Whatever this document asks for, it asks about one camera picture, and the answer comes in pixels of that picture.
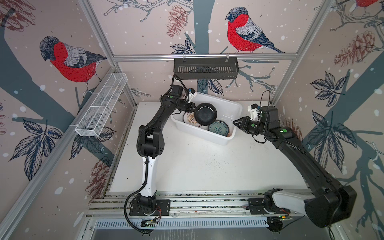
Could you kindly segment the green blue floral plate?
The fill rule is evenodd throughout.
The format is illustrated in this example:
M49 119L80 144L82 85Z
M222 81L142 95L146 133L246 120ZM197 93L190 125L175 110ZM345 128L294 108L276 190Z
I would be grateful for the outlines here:
M230 133L229 126L221 120L216 120L210 124L208 126L208 131L224 137L227 137Z

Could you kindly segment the white plate orange sunburst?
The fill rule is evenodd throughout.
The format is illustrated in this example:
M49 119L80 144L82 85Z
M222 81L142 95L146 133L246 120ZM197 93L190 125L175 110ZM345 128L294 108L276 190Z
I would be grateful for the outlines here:
M188 124L188 125L197 127L197 128L202 126L201 124L199 124L196 121L194 113L184 113L184 115L183 115L183 122Z

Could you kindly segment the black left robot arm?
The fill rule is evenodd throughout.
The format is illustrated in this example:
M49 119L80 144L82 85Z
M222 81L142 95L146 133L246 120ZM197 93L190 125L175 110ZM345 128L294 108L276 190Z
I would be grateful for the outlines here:
M196 110L196 104L191 101L196 93L194 89L188 89L181 78L174 74L170 88L160 96L159 110L148 124L139 127L136 148L138 154L143 158L143 180L141 187L126 198L124 216L128 224L142 235L150 235L153 230L136 227L130 221L127 210L137 204L141 210L151 213L156 211L156 167L157 158L165 148L163 128L175 110L178 110L179 114L193 113Z

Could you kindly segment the black glossy plate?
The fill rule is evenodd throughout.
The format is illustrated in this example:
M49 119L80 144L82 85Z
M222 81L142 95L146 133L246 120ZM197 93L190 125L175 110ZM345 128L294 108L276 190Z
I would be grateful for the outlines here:
M194 117L198 124L208 126L217 119L217 110L210 103L202 103L196 107Z

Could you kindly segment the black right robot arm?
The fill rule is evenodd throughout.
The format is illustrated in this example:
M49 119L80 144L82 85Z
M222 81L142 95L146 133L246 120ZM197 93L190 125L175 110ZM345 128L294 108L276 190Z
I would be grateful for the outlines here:
M343 186L332 177L306 150L296 133L281 126L278 110L272 106L250 106L258 116L241 117L234 126L252 137L262 135L271 142L296 167L308 184L311 195L272 189L264 193L263 206L266 212L291 210L307 216L319 228L348 219L353 211L357 192L351 186Z

